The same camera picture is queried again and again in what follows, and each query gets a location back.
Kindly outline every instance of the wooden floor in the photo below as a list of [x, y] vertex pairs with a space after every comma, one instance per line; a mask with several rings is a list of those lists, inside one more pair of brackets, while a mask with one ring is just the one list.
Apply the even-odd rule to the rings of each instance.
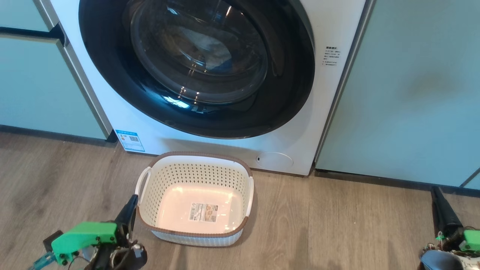
[[[119, 146], [0, 133], [0, 269], [27, 269], [57, 229], [115, 218], [151, 160]], [[174, 245], [137, 223], [149, 256], [144, 269], [415, 269], [420, 247], [435, 240], [429, 192], [265, 172], [254, 178], [252, 215], [237, 244]], [[480, 226], [480, 199], [446, 197], [464, 225]]]

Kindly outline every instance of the laundry basket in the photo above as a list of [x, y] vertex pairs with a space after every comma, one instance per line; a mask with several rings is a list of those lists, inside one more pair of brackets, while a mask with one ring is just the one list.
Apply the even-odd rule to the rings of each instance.
[[142, 172], [135, 193], [137, 216], [158, 238], [228, 246], [240, 238], [250, 215], [253, 177], [236, 158], [170, 152]]

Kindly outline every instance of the cabinet door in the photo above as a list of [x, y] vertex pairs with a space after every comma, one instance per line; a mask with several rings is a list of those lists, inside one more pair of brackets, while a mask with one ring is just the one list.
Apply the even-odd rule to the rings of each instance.
[[480, 164], [479, 10], [377, 0], [317, 168], [460, 186]]
[[50, 31], [37, 5], [40, 0], [0, 0], [0, 27]]
[[57, 39], [0, 35], [0, 124], [105, 139]]

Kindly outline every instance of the front-load washing machine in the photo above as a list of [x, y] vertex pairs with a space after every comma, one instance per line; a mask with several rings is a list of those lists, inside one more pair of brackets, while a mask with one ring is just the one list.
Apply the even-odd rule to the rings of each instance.
[[49, 1], [125, 150], [225, 154], [301, 175], [365, 3]]

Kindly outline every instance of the cable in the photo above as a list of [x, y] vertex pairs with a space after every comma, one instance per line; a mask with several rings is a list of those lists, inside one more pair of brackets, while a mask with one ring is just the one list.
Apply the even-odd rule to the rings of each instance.
[[72, 267], [72, 264], [73, 264], [73, 262], [74, 262], [74, 261], [75, 261], [75, 259], [77, 259], [77, 258], [82, 258], [82, 259], [84, 259], [86, 262], [90, 263], [90, 261], [89, 261], [89, 260], [87, 260], [87, 259], [85, 259], [85, 257], [82, 257], [82, 256], [77, 256], [77, 257], [75, 257], [75, 258], [73, 258], [73, 259], [72, 259], [72, 261], [71, 261], [71, 262], [70, 262], [70, 264], [68, 265], [68, 268], [67, 268], [67, 270], [70, 270], [70, 267]]
[[467, 230], [474, 230], [474, 231], [479, 231], [479, 229], [475, 228], [475, 227], [472, 227], [472, 226], [465, 226], [463, 227], [464, 229], [467, 229]]
[[128, 247], [127, 250], [125, 250], [125, 251], [123, 252], [123, 257], [122, 257], [122, 259], [120, 260], [120, 262], [119, 262], [117, 265], [114, 265], [114, 260], [115, 260], [115, 257], [116, 257], [116, 255], [117, 255], [117, 253], [115, 253], [115, 254], [112, 256], [112, 258], [111, 258], [111, 260], [110, 260], [110, 266], [113, 268], [113, 270], [118, 270], [118, 269], [120, 269], [121, 267], [123, 267], [123, 265], [124, 265], [125, 262], [126, 262], [126, 258], [128, 257], [128, 255], [129, 255], [131, 252], [134, 252], [133, 246], [136, 245], [137, 243], [138, 243], [138, 240], [134, 240], [134, 241], [128, 243], [128, 246], [129, 246], [129, 247]]

